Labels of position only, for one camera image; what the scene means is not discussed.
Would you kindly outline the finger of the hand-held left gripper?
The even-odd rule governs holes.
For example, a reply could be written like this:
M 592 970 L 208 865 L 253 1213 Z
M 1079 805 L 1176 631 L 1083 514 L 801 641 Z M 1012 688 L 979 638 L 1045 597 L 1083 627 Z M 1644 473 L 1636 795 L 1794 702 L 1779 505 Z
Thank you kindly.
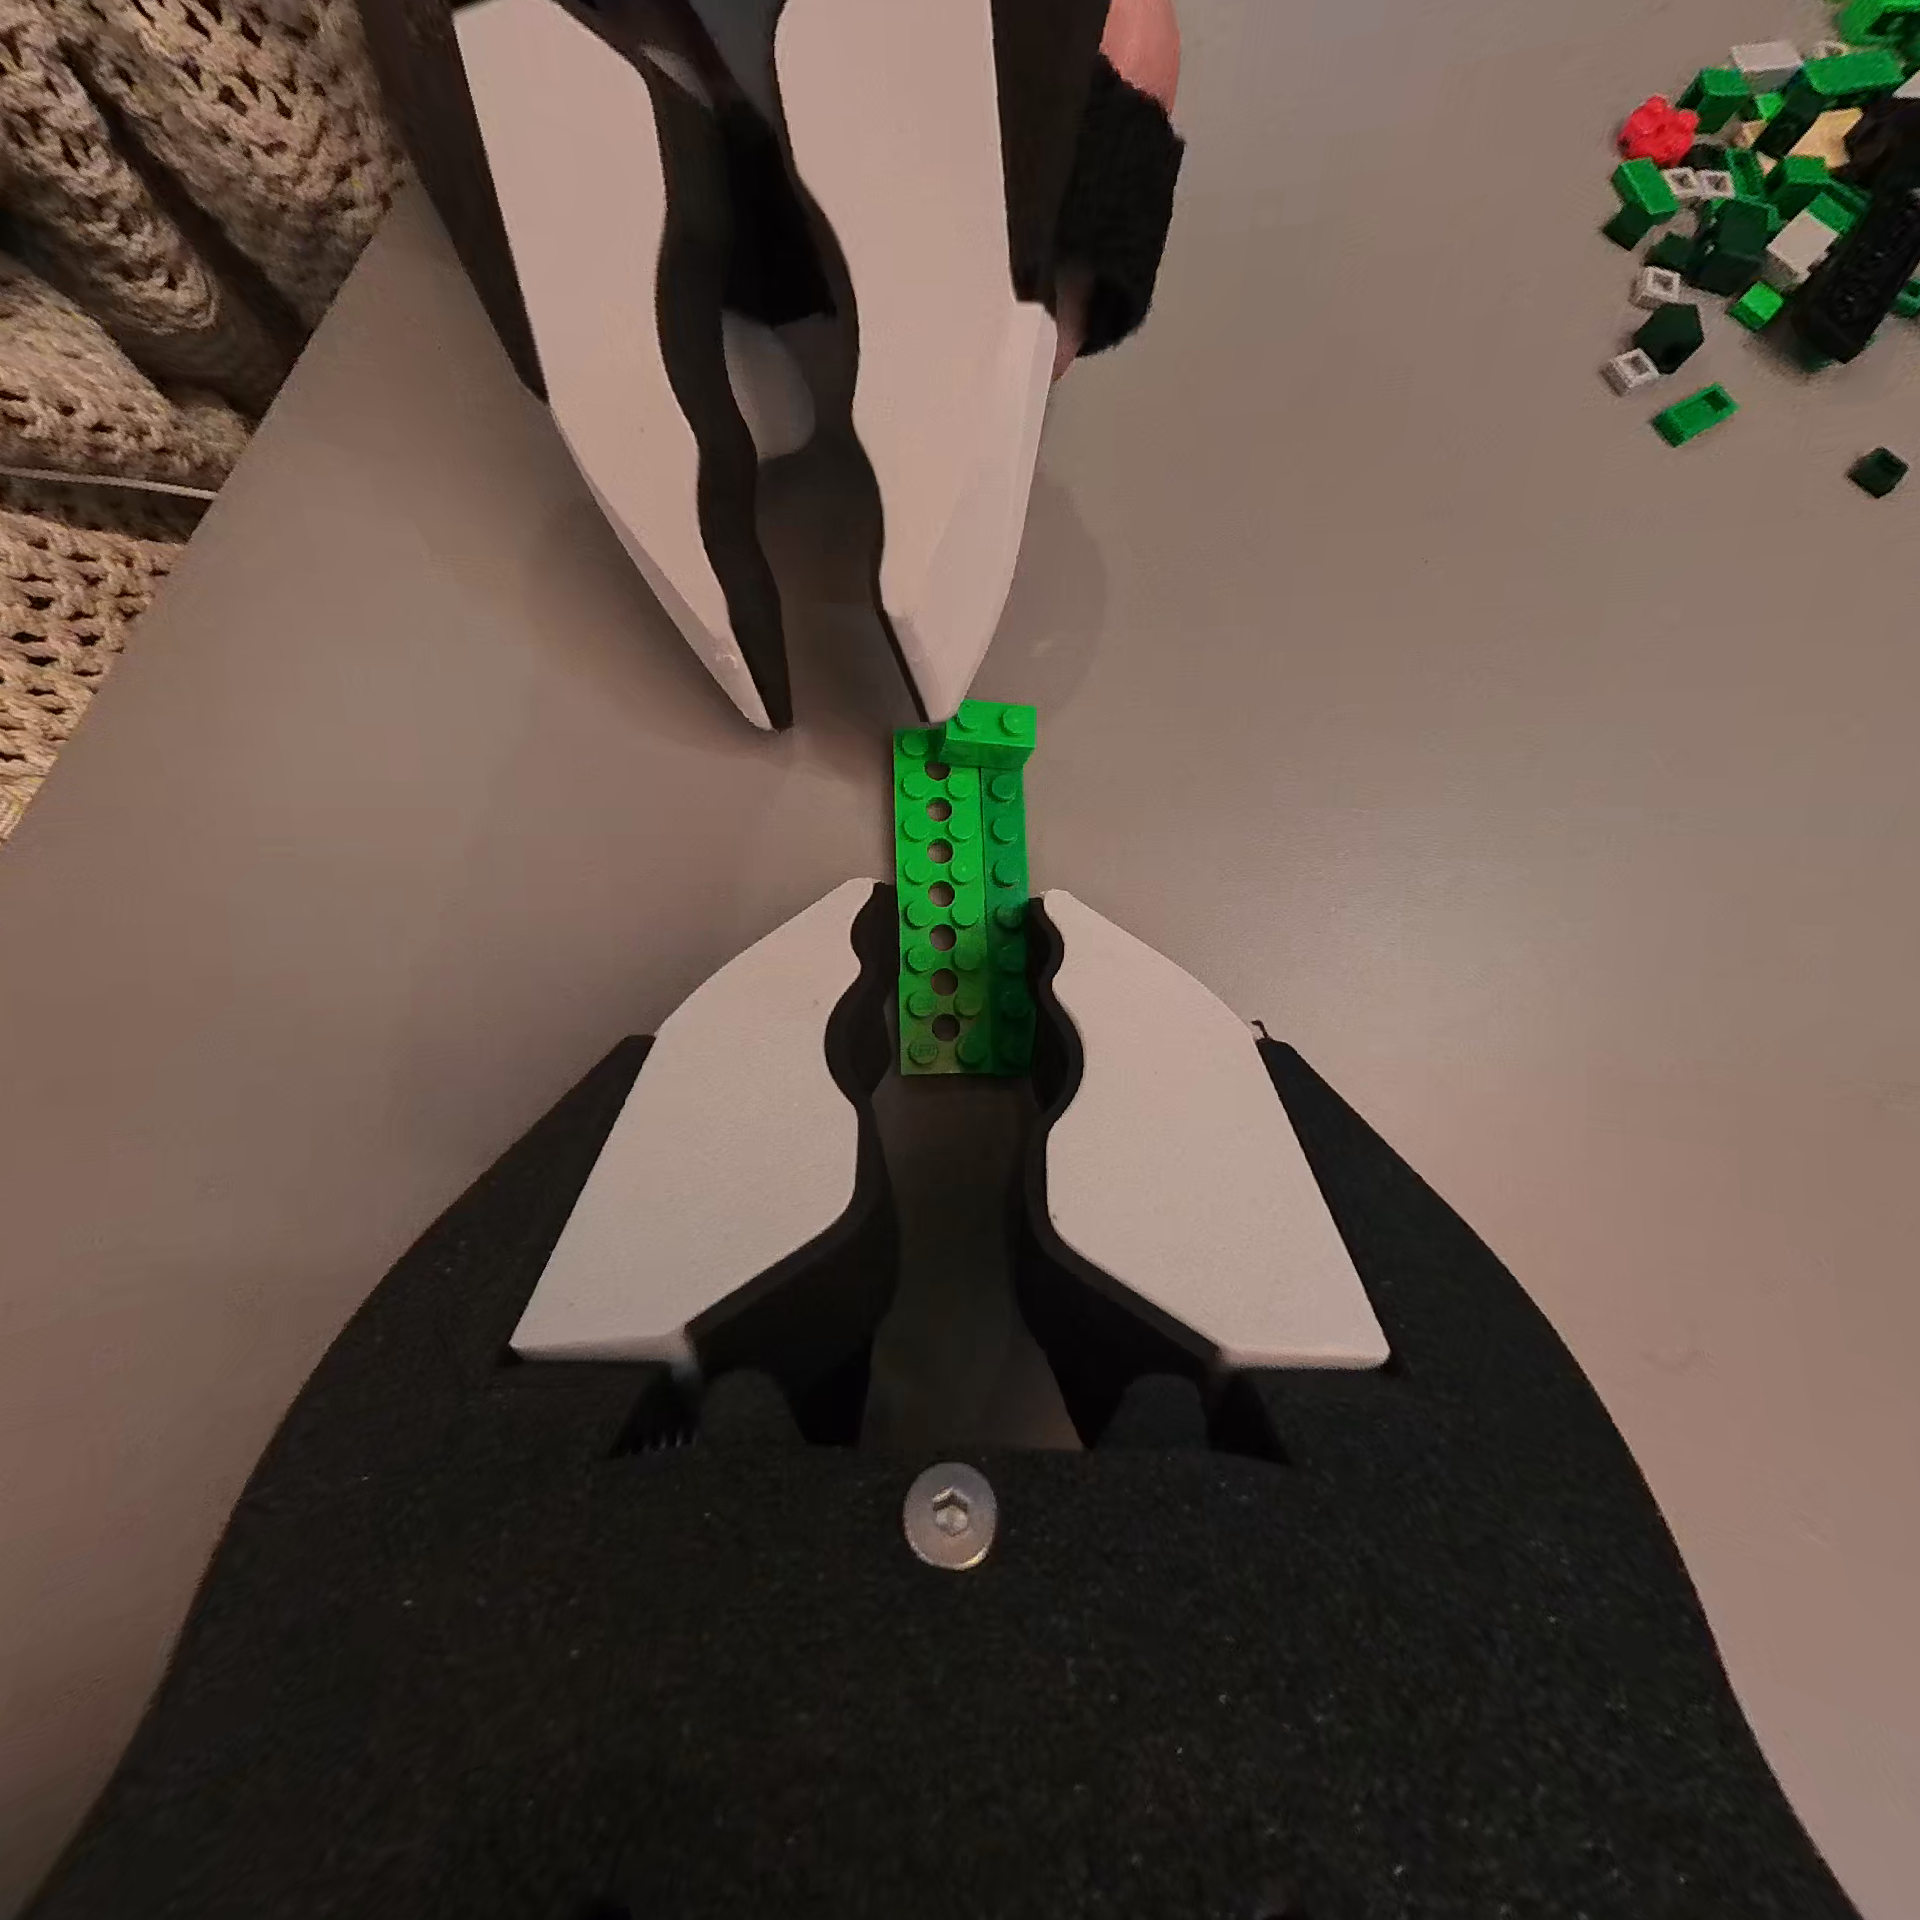
M 856 306 L 850 422 L 879 599 L 927 721 L 955 717 L 1018 575 L 1058 330 L 1018 297 L 986 2 L 795 2 L 775 81 Z
M 760 733 L 793 725 L 761 466 L 824 317 L 769 81 L 772 8 L 474 5 L 456 42 L 547 411 L 663 613 Z

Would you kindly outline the pile of loose lego pieces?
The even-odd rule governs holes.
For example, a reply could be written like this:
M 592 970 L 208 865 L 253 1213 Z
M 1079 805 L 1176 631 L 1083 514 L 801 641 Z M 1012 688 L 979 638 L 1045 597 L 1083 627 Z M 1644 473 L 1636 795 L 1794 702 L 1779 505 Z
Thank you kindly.
M 1916 490 L 1919 5 L 1813 11 L 1817 35 L 1737 42 L 1619 115 L 1597 383 L 1672 451 L 1714 441 L 1762 381 L 1794 407 L 1890 400 L 1890 426 L 1841 437 L 1847 487 L 1889 498 Z

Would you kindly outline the person's left hand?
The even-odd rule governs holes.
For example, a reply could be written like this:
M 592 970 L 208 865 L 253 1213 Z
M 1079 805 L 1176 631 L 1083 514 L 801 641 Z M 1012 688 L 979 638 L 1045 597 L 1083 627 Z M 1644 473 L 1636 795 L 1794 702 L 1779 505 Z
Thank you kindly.
M 1099 54 L 1128 88 L 1172 112 L 1183 75 L 1176 2 L 1109 2 Z

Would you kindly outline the wide green lego plate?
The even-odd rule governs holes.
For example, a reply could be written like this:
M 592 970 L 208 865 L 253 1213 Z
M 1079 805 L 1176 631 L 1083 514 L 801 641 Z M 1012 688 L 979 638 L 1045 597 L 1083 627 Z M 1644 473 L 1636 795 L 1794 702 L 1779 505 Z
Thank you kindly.
M 979 775 L 943 728 L 893 739 L 899 1047 L 906 1075 L 992 1066 Z

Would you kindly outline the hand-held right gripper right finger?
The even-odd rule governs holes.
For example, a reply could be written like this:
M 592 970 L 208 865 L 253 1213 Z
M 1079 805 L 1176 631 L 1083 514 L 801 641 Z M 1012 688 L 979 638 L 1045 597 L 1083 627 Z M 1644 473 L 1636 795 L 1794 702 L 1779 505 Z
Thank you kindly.
M 1191 1394 L 1199 1437 L 1269 1451 L 1252 1378 L 1393 1360 L 1264 1034 L 1065 889 L 1031 913 L 1035 1130 L 1025 1321 L 1076 1438 L 1138 1382 Z

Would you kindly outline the person's left forearm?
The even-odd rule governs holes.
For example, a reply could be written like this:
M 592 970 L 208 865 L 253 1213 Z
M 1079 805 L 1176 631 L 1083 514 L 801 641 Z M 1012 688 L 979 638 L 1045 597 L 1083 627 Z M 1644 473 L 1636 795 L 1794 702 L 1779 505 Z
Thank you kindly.
M 357 5 L 4 2 L 4 259 L 261 419 L 407 184 Z

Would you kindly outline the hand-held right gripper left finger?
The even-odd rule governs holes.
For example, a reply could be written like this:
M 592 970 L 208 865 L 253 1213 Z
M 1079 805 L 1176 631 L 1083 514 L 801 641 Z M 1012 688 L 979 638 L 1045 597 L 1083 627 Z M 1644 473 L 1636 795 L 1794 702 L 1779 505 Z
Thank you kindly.
M 772 1378 L 811 1446 L 867 1423 L 899 1288 L 875 1091 L 896 889 L 845 880 L 659 1027 L 512 1334 L 520 1360 Z

